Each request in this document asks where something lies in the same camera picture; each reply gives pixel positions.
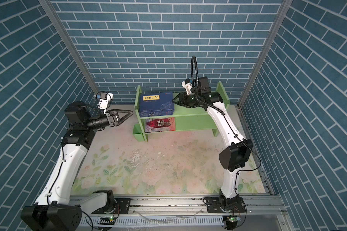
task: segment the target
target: book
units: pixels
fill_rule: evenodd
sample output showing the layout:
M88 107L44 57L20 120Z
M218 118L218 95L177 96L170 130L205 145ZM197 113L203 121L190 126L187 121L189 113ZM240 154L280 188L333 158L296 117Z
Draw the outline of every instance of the book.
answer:
M175 117L145 119L145 133L175 131Z
M155 95L142 94L140 96L140 117L172 115L174 105L172 92L161 92Z

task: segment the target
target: blue book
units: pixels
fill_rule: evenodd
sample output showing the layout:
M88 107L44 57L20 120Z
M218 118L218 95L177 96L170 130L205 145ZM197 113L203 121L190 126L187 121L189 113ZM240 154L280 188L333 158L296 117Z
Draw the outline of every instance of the blue book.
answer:
M172 99L172 92L141 95L140 117L172 115L175 110Z

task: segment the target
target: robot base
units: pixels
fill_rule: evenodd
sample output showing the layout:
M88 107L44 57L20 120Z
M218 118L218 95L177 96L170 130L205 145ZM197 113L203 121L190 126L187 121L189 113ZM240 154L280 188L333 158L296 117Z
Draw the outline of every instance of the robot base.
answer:
M239 195L233 198L225 198L225 196L222 194L222 191L220 190L220 197L208 197L207 200L207 212L208 213L230 213L233 212L239 212L245 213L245 205L243 198L241 198Z

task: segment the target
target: floral tablecloth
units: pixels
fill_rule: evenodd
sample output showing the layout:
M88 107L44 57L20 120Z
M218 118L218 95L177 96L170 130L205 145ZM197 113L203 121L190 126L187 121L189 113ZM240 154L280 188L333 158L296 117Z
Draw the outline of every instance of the floral tablecloth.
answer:
M71 194L105 189L149 195L219 192L224 172L218 160L224 149L221 136L213 137L211 130L165 132L138 142L132 135L136 122L133 116L119 127L97 132ZM254 167L251 155L245 168ZM240 177L240 193L265 192L258 171L241 172Z

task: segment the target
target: brick wallpaper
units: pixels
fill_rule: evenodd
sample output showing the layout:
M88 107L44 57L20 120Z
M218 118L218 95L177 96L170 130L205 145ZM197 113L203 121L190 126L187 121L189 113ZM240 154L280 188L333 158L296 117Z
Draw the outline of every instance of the brick wallpaper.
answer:
M236 103L282 0L58 1L53 6L100 90L132 103L136 86L183 91L195 55L200 76Z
M0 230L19 217L47 181L67 118L92 99L90 86L37 0L0 0Z
M243 112L296 230L347 230L347 1L294 0Z

